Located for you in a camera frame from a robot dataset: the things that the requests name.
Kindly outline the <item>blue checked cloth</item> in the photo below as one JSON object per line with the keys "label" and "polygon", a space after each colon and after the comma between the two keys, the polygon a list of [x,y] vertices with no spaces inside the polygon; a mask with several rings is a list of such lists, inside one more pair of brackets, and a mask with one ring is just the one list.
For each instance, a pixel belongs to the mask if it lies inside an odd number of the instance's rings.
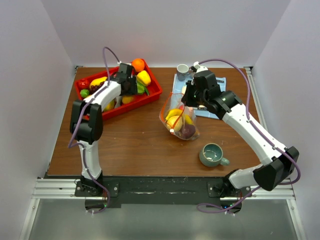
{"label": "blue checked cloth", "polygon": [[[177,74],[175,74],[174,80],[173,80],[172,92],[174,94],[178,94],[178,95],[182,96],[186,91],[187,80],[191,80],[190,75],[186,78],[185,81],[180,81],[177,77]],[[216,77],[216,80],[217,80],[218,85],[220,86],[220,90],[225,91],[226,86],[227,86],[227,79],[225,77]],[[218,117],[215,114],[210,113],[204,106],[194,107],[193,111],[197,117],[218,119]]]}

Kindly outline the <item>red plastic tray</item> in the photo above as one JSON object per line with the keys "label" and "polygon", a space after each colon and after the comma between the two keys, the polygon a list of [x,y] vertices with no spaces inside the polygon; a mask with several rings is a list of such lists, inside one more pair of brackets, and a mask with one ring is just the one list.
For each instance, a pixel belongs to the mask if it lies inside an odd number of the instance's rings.
{"label": "red plastic tray", "polygon": [[[149,104],[151,102],[154,102],[160,98],[160,94],[163,92],[162,87],[160,86],[159,82],[157,81],[156,77],[152,73],[151,69],[149,68],[149,66],[145,60],[144,60],[144,64],[145,64],[144,70],[148,72],[148,74],[150,75],[150,78],[151,78],[151,83],[149,86],[147,86],[147,89],[149,91],[149,96],[147,96],[146,93],[141,94],[141,95],[137,94],[137,95],[135,95],[135,100],[133,102],[128,103],[128,104],[121,103],[119,107],[114,108],[114,109],[107,111],[107,112],[103,112],[102,119],[104,121],[107,119],[119,116],[121,114],[124,114],[125,112],[139,108],[141,106],[144,106],[146,104]],[[99,73],[96,73],[91,76],[87,76],[82,79],[87,79],[91,83],[92,80],[97,79],[97,78],[101,78],[101,77],[107,77],[106,70],[99,72]],[[78,87],[77,87],[77,81],[79,81],[79,80],[81,80],[81,79],[78,79],[74,82],[74,87],[75,87],[77,97],[80,100],[83,100],[84,98],[81,98],[81,95],[80,95],[81,90],[78,89]]]}

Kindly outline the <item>orange pretzel snack toy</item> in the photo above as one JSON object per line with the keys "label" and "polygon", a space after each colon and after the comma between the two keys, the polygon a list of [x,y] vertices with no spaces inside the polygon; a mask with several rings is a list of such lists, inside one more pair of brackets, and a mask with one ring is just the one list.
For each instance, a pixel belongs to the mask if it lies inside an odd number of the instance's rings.
{"label": "orange pretzel snack toy", "polygon": [[194,122],[188,114],[183,114],[183,119],[184,119],[185,124],[194,126]]}

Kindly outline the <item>aluminium frame rail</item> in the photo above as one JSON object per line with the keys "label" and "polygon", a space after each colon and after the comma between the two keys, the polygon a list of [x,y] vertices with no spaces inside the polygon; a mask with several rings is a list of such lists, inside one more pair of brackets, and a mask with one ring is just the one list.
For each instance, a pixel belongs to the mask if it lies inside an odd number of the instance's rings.
{"label": "aluminium frame rail", "polygon": [[[155,195],[155,194],[190,194],[190,191],[183,189],[169,189],[167,187],[147,189],[136,189],[132,191],[138,195]],[[82,199],[96,199],[95,196],[84,193],[78,190],[76,187],[75,179],[37,179],[33,193],[31,195],[33,199],[71,199],[71,198],[82,198]],[[272,191],[266,191],[264,189],[257,189],[251,193],[249,198],[257,200],[294,200],[294,190],[290,185],[277,186]]]}

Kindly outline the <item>green bell pepper toy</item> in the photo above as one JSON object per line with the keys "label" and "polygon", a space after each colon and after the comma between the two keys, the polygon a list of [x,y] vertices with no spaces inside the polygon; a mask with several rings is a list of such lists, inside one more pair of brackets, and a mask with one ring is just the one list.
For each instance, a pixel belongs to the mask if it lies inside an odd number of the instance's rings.
{"label": "green bell pepper toy", "polygon": [[145,86],[140,82],[137,82],[137,94],[143,95],[145,93]]}

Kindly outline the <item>yellow lemon toy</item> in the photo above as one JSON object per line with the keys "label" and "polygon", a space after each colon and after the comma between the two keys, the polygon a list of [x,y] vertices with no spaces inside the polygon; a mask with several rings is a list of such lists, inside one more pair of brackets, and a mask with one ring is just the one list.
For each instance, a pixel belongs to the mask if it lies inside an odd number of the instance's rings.
{"label": "yellow lemon toy", "polygon": [[166,122],[167,129],[171,132],[178,132],[183,126],[183,119],[181,116],[173,116]]}

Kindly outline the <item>grey white cup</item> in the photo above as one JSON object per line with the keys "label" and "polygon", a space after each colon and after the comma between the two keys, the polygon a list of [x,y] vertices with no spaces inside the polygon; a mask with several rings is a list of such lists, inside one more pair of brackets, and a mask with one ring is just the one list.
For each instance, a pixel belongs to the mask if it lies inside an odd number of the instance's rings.
{"label": "grey white cup", "polygon": [[180,82],[191,80],[192,79],[192,70],[186,64],[179,64],[176,67],[176,76]]}

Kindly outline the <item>orange yellow mango toy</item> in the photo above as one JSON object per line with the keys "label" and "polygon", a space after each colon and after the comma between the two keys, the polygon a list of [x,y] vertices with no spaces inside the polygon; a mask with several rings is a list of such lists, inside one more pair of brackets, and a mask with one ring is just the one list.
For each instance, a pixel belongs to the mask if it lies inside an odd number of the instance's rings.
{"label": "orange yellow mango toy", "polygon": [[135,95],[124,95],[122,96],[121,102],[123,105],[132,103],[135,100],[135,97],[136,97]]}

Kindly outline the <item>clear zip top bag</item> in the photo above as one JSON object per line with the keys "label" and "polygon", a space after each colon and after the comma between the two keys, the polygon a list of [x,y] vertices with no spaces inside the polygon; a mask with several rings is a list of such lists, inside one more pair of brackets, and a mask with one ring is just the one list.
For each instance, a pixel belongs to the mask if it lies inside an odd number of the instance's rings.
{"label": "clear zip top bag", "polygon": [[182,97],[182,93],[171,92],[159,112],[159,119],[170,134],[184,141],[193,141],[200,136],[197,117],[192,107],[182,103]]}

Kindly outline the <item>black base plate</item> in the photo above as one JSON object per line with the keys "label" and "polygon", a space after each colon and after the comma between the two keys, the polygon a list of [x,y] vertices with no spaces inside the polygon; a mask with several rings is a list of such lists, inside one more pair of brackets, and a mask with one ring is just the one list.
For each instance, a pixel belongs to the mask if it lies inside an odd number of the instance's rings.
{"label": "black base plate", "polygon": [[85,208],[120,208],[122,205],[219,205],[221,199],[238,198],[250,187],[228,190],[222,177],[188,176],[104,176],[100,185],[81,178],[75,182],[76,197],[85,198]]}

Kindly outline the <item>orange fruit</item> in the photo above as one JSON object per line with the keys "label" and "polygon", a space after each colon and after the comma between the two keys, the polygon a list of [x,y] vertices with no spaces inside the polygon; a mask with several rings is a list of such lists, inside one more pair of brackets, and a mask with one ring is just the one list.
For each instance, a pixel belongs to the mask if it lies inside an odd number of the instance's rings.
{"label": "orange fruit", "polygon": [[145,69],[145,62],[141,58],[136,58],[132,61],[131,65],[134,67],[137,73]]}

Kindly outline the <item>peach toy fruit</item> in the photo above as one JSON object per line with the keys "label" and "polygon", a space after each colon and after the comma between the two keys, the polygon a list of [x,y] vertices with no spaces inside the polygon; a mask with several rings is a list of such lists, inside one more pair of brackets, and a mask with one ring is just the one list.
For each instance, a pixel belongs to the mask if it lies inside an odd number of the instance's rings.
{"label": "peach toy fruit", "polygon": [[194,113],[195,113],[194,108],[193,108],[193,107],[189,107],[188,109],[189,109],[189,115],[190,115],[190,116],[193,116]]}

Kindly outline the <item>dark red plum toy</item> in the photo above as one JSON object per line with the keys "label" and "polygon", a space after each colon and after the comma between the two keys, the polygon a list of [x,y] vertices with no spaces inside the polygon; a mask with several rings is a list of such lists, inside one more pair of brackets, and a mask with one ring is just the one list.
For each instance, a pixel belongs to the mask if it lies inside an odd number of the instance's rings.
{"label": "dark red plum toy", "polygon": [[196,127],[192,124],[185,124],[179,132],[181,138],[187,140],[196,133]]}

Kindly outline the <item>purple grapes bunch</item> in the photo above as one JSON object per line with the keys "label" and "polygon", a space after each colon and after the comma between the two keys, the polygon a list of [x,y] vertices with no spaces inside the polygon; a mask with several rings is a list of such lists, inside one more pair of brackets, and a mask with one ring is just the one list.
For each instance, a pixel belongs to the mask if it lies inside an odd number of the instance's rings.
{"label": "purple grapes bunch", "polygon": [[96,91],[98,91],[102,86],[104,85],[104,82],[101,82],[99,85],[91,85],[89,88],[89,91],[91,94],[94,94]]}

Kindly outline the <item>yellow banana toy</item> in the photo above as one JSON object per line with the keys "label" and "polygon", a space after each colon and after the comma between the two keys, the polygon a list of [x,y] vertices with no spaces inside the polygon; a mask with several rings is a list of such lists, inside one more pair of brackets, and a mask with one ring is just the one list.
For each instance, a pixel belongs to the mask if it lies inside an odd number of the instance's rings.
{"label": "yellow banana toy", "polygon": [[171,117],[180,116],[182,113],[183,113],[182,109],[179,109],[179,108],[171,109],[168,112],[167,116],[165,117],[165,120],[168,121]]}

